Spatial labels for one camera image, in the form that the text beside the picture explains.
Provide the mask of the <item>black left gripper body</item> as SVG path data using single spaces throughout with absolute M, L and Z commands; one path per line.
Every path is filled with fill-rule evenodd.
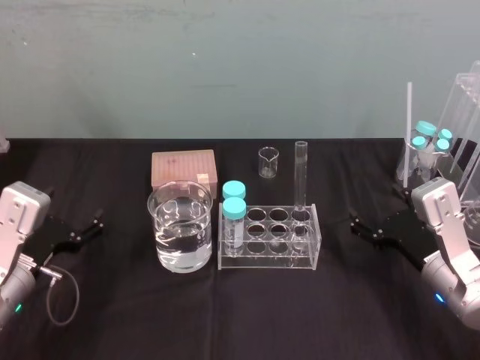
M 57 217 L 48 216 L 25 241 L 23 254 L 43 266 L 54 255 L 73 250 L 73 227 Z

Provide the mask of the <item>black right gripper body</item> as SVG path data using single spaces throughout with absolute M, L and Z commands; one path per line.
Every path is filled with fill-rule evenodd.
M 396 212 L 382 222 L 383 238 L 397 248 L 416 268 L 439 250 L 434 234 L 411 208 Z

